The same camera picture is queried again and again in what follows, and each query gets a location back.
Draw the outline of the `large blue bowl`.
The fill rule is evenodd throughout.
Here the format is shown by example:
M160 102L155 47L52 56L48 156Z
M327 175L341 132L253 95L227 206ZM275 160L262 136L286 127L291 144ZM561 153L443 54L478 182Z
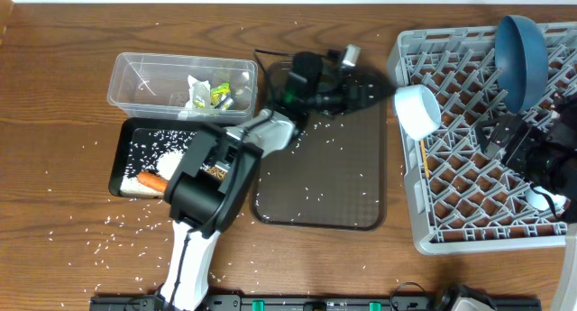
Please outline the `large blue bowl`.
M539 26L521 15L504 16L495 40L495 66L501 71L498 85L507 94L505 107L518 114L536 105L546 91L548 53Z

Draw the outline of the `white and pink cup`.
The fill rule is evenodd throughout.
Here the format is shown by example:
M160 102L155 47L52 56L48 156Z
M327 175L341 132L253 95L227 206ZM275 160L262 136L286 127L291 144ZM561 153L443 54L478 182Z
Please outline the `white and pink cup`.
M545 211L550 209L549 203L547 201L548 197L553 202L553 205L556 210L563 209L563 207L568 201L566 197L562 195L552 194L551 192L547 191L542 187L529 188L525 192L525 197L527 203L534 209L539 211Z

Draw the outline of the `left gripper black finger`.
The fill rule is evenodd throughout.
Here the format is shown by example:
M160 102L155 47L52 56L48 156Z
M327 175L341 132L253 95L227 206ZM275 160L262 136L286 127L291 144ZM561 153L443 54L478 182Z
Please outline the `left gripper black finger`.
M383 93L395 93L397 87L394 86L388 77L382 74L369 74L368 77L369 88Z
M374 87L369 93L369 105L374 106L378 103L392 98L397 92L395 87Z

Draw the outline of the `white tissue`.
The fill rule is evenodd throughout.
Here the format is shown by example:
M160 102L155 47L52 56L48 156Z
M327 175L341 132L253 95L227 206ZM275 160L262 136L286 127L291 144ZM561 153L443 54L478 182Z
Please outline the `white tissue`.
M208 81L199 81L188 75L189 100L186 108L209 108L211 103L211 86Z

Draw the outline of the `orange carrot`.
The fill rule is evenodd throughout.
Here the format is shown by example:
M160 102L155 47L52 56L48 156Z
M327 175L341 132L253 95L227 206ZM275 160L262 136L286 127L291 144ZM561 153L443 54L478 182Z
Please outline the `orange carrot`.
M147 188L155 190L164 194L168 187L168 181L164 178L158 177L154 174L149 172L141 172L136 176L136 179L139 183L144 185Z

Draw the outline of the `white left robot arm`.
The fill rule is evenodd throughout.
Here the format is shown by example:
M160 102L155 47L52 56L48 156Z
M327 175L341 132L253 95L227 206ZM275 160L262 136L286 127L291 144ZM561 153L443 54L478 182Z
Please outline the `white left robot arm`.
M295 141L312 113L352 114L396 92L380 71L342 52L302 51L287 72L263 75L267 106L235 126L202 125L169 179L164 199L174 243L161 310L195 310L204 300L216 242L239 214L262 159Z

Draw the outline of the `yellow foil snack wrapper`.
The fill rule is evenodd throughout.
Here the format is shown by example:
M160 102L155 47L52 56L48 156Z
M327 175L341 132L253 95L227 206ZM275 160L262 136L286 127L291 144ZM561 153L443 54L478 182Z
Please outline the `yellow foil snack wrapper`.
M228 82L210 90L211 105L214 109L228 110L234 103L232 91Z

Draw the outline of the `light blue rice bowl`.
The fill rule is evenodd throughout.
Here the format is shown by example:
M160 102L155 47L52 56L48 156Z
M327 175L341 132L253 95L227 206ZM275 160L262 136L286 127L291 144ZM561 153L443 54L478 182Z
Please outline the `light blue rice bowl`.
M440 106L428 87L400 87L393 103L399 123L411 139L421 141L440 128Z

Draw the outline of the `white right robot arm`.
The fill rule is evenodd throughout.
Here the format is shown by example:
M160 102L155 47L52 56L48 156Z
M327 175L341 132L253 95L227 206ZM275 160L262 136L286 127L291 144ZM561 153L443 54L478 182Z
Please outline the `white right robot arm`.
M568 224L562 275L554 295L553 310L576 308L576 96L554 100L557 114L547 132L506 114L478 122L475 136L481 151L530 184L543 197L556 220Z

